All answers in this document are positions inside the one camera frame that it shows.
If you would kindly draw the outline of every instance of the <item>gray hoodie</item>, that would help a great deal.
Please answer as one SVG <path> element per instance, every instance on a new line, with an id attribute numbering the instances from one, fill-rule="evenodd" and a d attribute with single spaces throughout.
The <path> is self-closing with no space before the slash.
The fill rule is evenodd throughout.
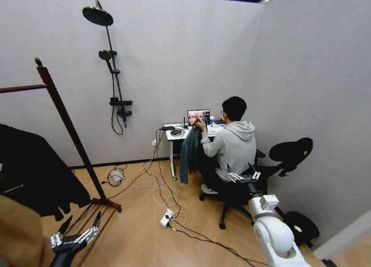
<path id="1" fill-rule="evenodd" d="M 256 154 L 255 127 L 251 122 L 235 121 L 218 132 L 211 142 L 208 133 L 202 133 L 202 147 L 208 157 L 217 156 L 219 177 L 227 182 L 227 164 L 236 174 L 241 174 L 254 164 Z"/>

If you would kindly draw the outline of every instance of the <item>white sneaker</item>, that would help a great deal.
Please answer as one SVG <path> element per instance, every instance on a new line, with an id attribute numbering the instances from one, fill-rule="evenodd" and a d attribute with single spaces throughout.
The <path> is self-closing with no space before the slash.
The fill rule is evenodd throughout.
<path id="1" fill-rule="evenodd" d="M 209 189 L 206 184 L 202 184 L 201 185 L 201 190 L 204 192 L 204 193 L 207 193 L 207 194 L 218 194 L 218 192 L 212 190 L 212 189 Z"/>

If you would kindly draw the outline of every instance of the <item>desk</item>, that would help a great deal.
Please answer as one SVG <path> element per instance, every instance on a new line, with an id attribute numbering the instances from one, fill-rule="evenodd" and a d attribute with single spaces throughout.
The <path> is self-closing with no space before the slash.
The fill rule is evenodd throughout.
<path id="1" fill-rule="evenodd" d="M 173 127 L 176 127 L 176 128 L 180 128 L 183 124 L 167 124 L 167 125 L 164 125 L 165 127 L 169 127 L 169 126 L 173 126 Z M 171 131 L 166 131 L 166 137 L 168 139 L 168 142 L 170 142 L 170 168 L 172 170 L 172 177 L 173 177 L 173 180 L 176 181 L 178 178 L 177 176 L 175 175 L 175 172 L 174 172 L 174 154 L 173 154 L 173 143 L 176 142 L 176 141 L 180 141 L 180 140 L 185 140 L 188 133 L 190 132 L 190 129 L 192 127 L 188 127 L 188 129 L 184 129 L 184 135 L 183 136 L 172 136 L 171 135 Z M 213 125 L 208 125 L 208 135 L 209 135 L 209 138 L 213 138 L 215 137 L 215 135 L 222 131 L 224 129 L 224 125 L 221 126 L 221 125 L 216 125 L 216 124 L 213 124 Z"/>

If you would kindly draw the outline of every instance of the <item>black pants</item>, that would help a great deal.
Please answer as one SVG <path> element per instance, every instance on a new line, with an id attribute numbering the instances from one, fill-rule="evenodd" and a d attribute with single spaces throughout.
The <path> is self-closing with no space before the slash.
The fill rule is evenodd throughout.
<path id="1" fill-rule="evenodd" d="M 200 171 L 203 182 L 208 186 L 208 188 L 215 190 L 219 193 L 228 193 L 230 191 L 230 183 L 222 180 L 218 174 L 215 172 L 215 167 L 217 162 L 214 158 L 209 158 L 205 155 L 202 145 L 198 142 L 197 150 L 197 164 L 198 170 Z"/>
<path id="2" fill-rule="evenodd" d="M 222 180 L 218 174 L 215 173 L 213 160 L 210 158 L 204 158 L 199 162 L 199 171 L 203 177 L 203 182 L 208 188 L 217 192 L 223 190 L 227 186 L 227 182 Z"/>

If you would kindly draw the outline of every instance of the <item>desk leg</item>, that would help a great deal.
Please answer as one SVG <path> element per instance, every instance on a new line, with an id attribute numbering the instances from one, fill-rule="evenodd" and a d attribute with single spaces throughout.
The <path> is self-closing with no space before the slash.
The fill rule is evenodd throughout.
<path id="1" fill-rule="evenodd" d="M 172 141 L 170 141 L 170 168 L 172 169 L 173 180 L 176 181 L 177 178 L 174 173 L 173 142 Z"/>

